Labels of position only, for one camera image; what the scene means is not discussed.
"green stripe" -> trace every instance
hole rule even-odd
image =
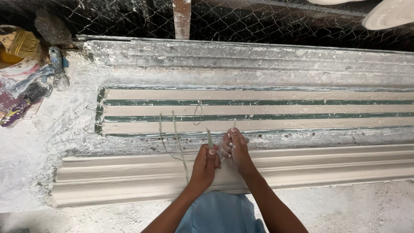
[[[340,119],[376,117],[414,117],[414,112],[386,113],[322,113],[322,114],[255,114],[255,115],[203,115],[202,121],[242,120],[293,120],[293,119]],[[198,122],[200,116],[194,116]],[[158,122],[159,116],[105,116],[104,122]],[[173,121],[172,116],[162,116],[161,121]],[[175,121],[193,121],[193,116],[175,116]]]
[[[250,90],[250,91],[311,91],[311,92],[414,92],[413,88],[401,87],[258,87],[229,85],[131,85],[107,84],[107,89],[116,90]]]
[[[102,133],[102,122],[104,121],[103,119],[103,114],[104,114],[104,107],[100,104],[102,103],[102,100],[105,97],[105,87],[101,87],[98,91],[98,97],[96,98],[96,102],[99,103],[96,105],[96,115],[95,115],[95,128],[94,131],[95,133]]]
[[[105,100],[109,106],[185,106],[199,100]],[[393,105],[414,104],[414,100],[203,100],[201,105]]]
[[[406,126],[380,126],[380,127],[353,127],[353,128],[325,128],[325,129],[273,129],[273,130],[249,130],[241,131],[244,135],[253,134],[272,134],[272,133],[314,133],[314,132],[329,132],[329,131],[346,131],[346,130],[361,130],[361,129],[373,129],[373,130],[387,130],[387,129],[411,129],[414,125]],[[222,137],[226,131],[211,132],[211,136]],[[163,138],[174,138],[174,133],[161,133]],[[178,133],[178,137],[200,137],[207,136],[206,132],[183,132]],[[159,138],[159,133],[111,133],[105,134],[107,138]]]

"paintbrush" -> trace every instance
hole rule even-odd
[[[17,29],[11,33],[0,30],[0,41],[3,43],[6,53],[20,58],[33,56],[39,45],[39,40],[33,32],[22,29]]]

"purple handle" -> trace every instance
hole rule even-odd
[[[0,125],[2,127],[8,127],[13,122],[15,122],[17,119],[19,119],[24,110],[30,105],[29,100],[21,100],[16,106],[13,107],[12,110],[10,110],[0,121]]]

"white crown molding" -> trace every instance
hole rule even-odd
[[[192,160],[196,152],[185,154]],[[251,150],[273,189],[300,189],[414,178],[414,144]],[[191,175],[193,162],[187,162]],[[172,200],[186,186],[183,163],[169,154],[66,157],[57,172],[55,207]],[[248,193],[224,160],[207,191]]]

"person's left hand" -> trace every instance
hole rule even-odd
[[[221,168],[220,157],[216,150],[219,146],[214,145],[214,150],[209,150],[208,144],[201,145],[200,151],[195,158],[193,173],[188,187],[201,195],[214,180],[214,170]]]

